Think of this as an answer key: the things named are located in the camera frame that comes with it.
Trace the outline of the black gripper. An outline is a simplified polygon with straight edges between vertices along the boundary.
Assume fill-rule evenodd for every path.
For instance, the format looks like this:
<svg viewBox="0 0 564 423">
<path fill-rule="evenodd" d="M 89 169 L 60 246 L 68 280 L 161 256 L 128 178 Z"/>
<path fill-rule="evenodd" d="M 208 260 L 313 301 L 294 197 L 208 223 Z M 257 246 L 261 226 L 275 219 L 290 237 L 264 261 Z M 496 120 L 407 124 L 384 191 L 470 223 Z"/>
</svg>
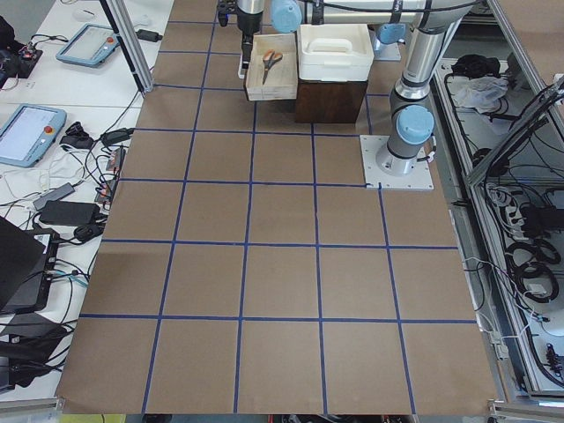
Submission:
<svg viewBox="0 0 564 423">
<path fill-rule="evenodd" d="M 241 62 L 250 63 L 253 49 L 253 34 L 241 34 Z"/>
</svg>

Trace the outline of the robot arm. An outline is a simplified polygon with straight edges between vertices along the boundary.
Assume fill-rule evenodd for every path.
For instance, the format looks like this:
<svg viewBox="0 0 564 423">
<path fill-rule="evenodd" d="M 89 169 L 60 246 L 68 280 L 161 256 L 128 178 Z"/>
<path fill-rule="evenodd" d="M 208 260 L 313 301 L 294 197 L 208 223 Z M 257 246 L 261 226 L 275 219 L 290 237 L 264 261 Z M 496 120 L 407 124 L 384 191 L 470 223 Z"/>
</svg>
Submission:
<svg viewBox="0 0 564 423">
<path fill-rule="evenodd" d="M 404 70 L 390 94 L 393 130 L 375 155 L 378 167 L 393 176 L 412 172 L 431 137 L 434 118 L 427 109 L 430 80 L 473 1 L 299 1 L 301 24 L 406 23 L 411 26 Z"/>
<path fill-rule="evenodd" d="M 264 0 L 237 0 L 237 26 L 241 31 L 241 67 L 249 67 L 254 34 L 261 29 Z"/>
</svg>

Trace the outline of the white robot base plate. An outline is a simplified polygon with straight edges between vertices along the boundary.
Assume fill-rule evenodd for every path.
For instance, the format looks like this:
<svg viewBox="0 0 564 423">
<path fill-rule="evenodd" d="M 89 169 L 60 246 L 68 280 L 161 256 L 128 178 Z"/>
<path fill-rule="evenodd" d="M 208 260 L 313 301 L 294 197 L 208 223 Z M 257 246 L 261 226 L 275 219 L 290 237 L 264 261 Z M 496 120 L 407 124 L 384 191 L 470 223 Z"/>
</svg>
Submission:
<svg viewBox="0 0 564 423">
<path fill-rule="evenodd" d="M 367 189 L 430 191 L 434 189 L 423 147 L 411 159 L 399 159 L 388 149 L 388 136 L 360 135 Z"/>
</svg>

